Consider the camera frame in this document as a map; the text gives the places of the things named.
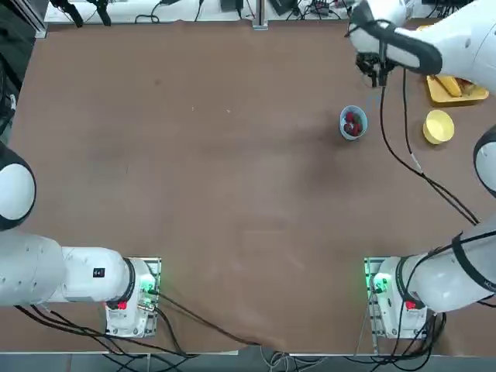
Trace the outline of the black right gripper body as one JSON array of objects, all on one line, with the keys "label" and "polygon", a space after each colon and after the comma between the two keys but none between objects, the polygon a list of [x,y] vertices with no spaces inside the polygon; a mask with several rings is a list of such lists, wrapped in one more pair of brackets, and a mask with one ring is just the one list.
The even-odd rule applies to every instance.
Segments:
[{"label": "black right gripper body", "polygon": [[384,70],[383,60],[374,53],[358,53],[356,66],[366,76],[379,76]]}]

